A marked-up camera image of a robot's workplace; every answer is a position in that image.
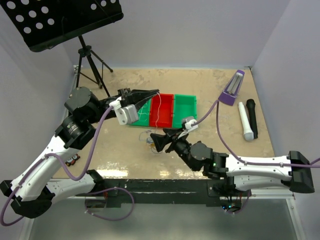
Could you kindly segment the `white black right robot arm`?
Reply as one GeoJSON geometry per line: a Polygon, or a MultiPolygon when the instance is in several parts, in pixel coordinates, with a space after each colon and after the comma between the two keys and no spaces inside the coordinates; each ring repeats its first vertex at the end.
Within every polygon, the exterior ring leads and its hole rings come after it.
{"type": "Polygon", "coordinates": [[[224,180],[216,191],[230,197],[252,189],[281,187],[291,192],[315,192],[312,165],[299,151],[278,157],[243,157],[215,152],[201,141],[188,142],[180,128],[165,128],[163,134],[151,133],[157,152],[175,152],[194,172],[213,180],[224,180]]]}

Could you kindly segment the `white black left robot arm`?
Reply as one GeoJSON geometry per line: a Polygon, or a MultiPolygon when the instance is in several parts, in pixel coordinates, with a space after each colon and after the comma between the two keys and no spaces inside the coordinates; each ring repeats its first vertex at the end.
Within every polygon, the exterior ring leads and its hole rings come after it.
{"type": "Polygon", "coordinates": [[[89,165],[104,120],[117,118],[120,125],[137,122],[138,111],[159,92],[158,89],[122,88],[117,95],[99,100],[87,87],[73,89],[64,104],[69,115],[42,153],[18,177],[1,182],[0,190],[7,197],[4,207],[10,206],[21,218],[34,219],[69,197],[99,196],[105,182],[89,165]],[[66,162],[88,143],[91,147],[87,161],[79,176],[74,176],[66,162]]]}

